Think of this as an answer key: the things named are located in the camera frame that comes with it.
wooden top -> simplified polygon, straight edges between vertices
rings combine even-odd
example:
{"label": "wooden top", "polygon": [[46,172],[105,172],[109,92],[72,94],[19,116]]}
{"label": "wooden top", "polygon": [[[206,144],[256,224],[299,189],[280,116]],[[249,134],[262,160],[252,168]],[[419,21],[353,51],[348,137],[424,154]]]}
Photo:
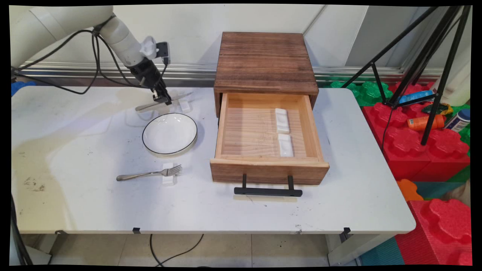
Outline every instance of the wooden top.
{"label": "wooden top", "polygon": [[303,35],[223,32],[214,92],[317,95]]}

white plate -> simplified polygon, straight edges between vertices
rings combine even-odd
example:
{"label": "white plate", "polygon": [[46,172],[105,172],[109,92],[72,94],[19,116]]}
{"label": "white plate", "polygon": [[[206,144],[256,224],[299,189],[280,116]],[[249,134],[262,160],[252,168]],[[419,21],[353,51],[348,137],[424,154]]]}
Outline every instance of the white plate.
{"label": "white plate", "polygon": [[169,113],[151,120],[144,128],[142,142],[150,151],[170,155],[194,145],[198,127],[189,116]]}

fork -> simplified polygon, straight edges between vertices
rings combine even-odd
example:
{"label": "fork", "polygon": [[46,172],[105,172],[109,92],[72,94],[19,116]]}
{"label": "fork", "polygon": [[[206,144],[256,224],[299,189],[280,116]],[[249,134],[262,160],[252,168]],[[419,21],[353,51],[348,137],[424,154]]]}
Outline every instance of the fork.
{"label": "fork", "polygon": [[161,174],[163,176],[173,176],[173,175],[179,175],[181,173],[181,170],[182,170],[182,166],[181,165],[177,165],[175,167],[172,167],[172,168],[166,168],[162,171],[152,171],[152,172],[146,172],[146,173],[141,173],[141,174],[135,174],[135,175],[119,175],[117,176],[116,180],[118,181],[125,181],[125,180],[130,180],[130,179],[134,179],[134,178],[137,178],[137,177],[140,177],[140,176],[145,176],[145,175],[150,175],[150,174]]}

knife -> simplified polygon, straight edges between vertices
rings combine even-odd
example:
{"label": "knife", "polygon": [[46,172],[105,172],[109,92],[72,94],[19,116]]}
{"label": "knife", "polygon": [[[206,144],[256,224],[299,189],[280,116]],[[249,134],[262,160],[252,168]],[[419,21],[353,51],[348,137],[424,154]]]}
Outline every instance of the knife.
{"label": "knife", "polygon": [[[186,97],[190,94],[192,94],[192,92],[176,96],[176,97],[172,98],[171,100],[172,101],[179,100],[179,99],[184,98],[184,97]],[[141,110],[144,110],[146,108],[153,107],[153,106],[156,106],[156,105],[162,105],[162,104],[163,103],[154,102],[154,103],[150,103],[150,104],[146,104],[146,105],[141,105],[141,106],[136,107],[135,111],[141,111]]]}

orange bottle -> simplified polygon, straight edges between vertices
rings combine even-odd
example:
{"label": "orange bottle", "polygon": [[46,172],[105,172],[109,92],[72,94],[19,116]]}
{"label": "orange bottle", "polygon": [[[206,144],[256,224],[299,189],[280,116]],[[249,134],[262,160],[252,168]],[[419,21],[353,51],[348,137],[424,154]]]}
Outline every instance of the orange bottle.
{"label": "orange bottle", "polygon": [[[428,117],[421,117],[407,120],[408,128],[415,131],[424,131],[427,126]],[[435,115],[435,119],[432,123],[432,129],[443,128],[445,125],[445,119],[442,115]]]}

